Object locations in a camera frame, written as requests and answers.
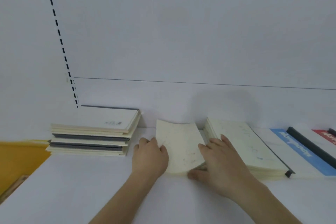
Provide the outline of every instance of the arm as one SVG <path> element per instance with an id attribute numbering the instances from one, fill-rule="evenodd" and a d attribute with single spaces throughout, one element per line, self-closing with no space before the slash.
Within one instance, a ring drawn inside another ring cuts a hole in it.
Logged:
<path id="1" fill-rule="evenodd" d="M 156 180 L 166 171 L 168 153 L 155 138 L 141 138 L 134 147 L 132 173 L 89 224 L 131 223 Z"/>
<path id="2" fill-rule="evenodd" d="M 199 144 L 208 171 L 192 170 L 188 177 L 200 181 L 236 202 L 257 224 L 301 222 L 250 173 L 230 141 L 211 138 Z"/>

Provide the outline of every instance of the thin horizontal line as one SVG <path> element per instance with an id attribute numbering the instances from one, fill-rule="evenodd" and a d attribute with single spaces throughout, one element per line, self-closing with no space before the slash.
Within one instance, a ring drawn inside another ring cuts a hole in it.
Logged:
<path id="1" fill-rule="evenodd" d="M 90 78 L 90 77 L 74 77 L 74 78 L 79 78 L 79 79 L 94 79 L 94 80 L 130 81 L 130 82 L 165 82 L 165 81 L 149 81 L 149 80 L 128 80 L 128 79 L 110 79 L 110 78 Z M 240 84 L 221 84 L 221 83 L 203 83 L 203 82 L 168 82 L 168 83 L 188 83 L 188 84 L 223 85 L 223 86 L 248 86 L 248 87 L 266 87 L 266 88 L 284 88 L 284 89 L 304 89 L 304 90 L 336 90 L 336 89 L 323 89 L 323 88 L 284 87 L 284 86 L 263 86 L 263 85 L 240 85 Z"/>

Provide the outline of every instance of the hand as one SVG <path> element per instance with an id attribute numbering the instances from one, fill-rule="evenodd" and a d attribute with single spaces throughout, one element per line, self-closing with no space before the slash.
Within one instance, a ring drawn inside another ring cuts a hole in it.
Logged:
<path id="1" fill-rule="evenodd" d="M 155 182 L 168 167 L 168 152 L 165 146 L 158 147 L 155 137 L 148 141 L 141 138 L 134 146 L 132 173 L 144 175 Z"/>
<path id="2" fill-rule="evenodd" d="M 222 196 L 234 201 L 244 196 L 248 189 L 261 184 L 250 173 L 230 141 L 221 135 L 221 140 L 210 138 L 207 146 L 198 145 L 207 164 L 207 171 L 191 170 L 189 179 L 200 181 Z"/>

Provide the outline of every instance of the person's left hand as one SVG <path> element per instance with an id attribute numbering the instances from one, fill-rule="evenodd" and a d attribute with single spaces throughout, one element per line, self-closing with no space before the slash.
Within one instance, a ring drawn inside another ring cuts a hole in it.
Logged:
<path id="1" fill-rule="evenodd" d="M 134 147 L 132 173 L 146 175 L 155 182 L 166 171 L 168 159 L 166 147 L 162 145 L 159 148 L 155 137 L 151 141 L 141 138 Z"/>

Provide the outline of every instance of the white table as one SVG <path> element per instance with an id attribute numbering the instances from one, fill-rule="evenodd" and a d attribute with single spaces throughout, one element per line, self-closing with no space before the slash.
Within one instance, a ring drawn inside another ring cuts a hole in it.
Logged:
<path id="1" fill-rule="evenodd" d="M 127 157 L 54 155 L 2 205 L 0 223 L 88 223 L 127 179 L 133 145 L 155 135 L 138 128 Z M 336 180 L 267 182 L 275 196 L 304 223 L 334 223 Z M 186 177 L 163 175 L 134 223 L 253 223 L 232 201 Z"/>

